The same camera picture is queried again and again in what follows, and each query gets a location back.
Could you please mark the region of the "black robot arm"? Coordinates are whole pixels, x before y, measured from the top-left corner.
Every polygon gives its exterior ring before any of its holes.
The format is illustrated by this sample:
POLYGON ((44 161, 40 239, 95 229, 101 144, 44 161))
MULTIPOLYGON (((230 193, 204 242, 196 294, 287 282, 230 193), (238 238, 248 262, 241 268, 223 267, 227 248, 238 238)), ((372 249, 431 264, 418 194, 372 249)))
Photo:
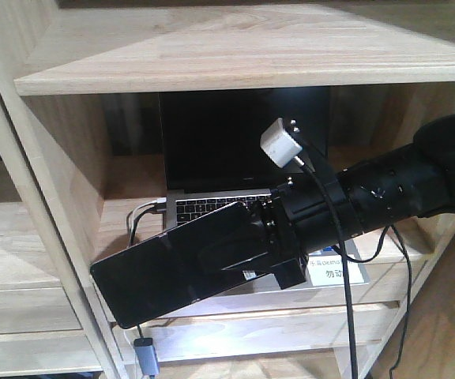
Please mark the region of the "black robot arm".
POLYGON ((222 233, 199 253, 205 272, 271 274, 286 289, 305 281, 311 252, 409 217, 455 213, 455 114, 342 172, 314 148, 306 152, 303 175, 267 201, 214 214, 222 233))

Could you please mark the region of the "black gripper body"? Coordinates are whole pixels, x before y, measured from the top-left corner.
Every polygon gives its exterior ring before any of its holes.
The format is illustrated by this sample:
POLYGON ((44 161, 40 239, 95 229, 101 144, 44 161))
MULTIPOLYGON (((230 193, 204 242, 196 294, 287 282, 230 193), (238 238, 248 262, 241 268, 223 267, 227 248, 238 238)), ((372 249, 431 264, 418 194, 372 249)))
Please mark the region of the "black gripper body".
POLYGON ((342 285, 350 289, 345 242, 361 229, 339 186, 333 194, 340 203, 329 207, 329 195, 310 178, 284 183, 271 190, 264 210, 279 247, 272 274, 282 290, 310 280, 309 260, 326 256, 341 259, 342 285))

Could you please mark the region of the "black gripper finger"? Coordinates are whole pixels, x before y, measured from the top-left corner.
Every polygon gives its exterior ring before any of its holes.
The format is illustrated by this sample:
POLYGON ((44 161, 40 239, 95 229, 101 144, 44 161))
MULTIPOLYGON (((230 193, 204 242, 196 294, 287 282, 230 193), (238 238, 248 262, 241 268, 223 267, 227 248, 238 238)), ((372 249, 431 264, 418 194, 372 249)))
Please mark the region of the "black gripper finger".
POLYGON ((254 271, 259 275, 269 274, 272 272, 272 266, 275 260, 269 255, 261 255, 241 260, 233 257, 221 259, 221 269, 224 271, 254 271))
POLYGON ((203 220, 212 240, 199 250, 198 259, 206 272, 220 272, 221 259, 241 260, 269 255, 269 233, 261 202, 246 206, 235 202, 208 214, 203 220))

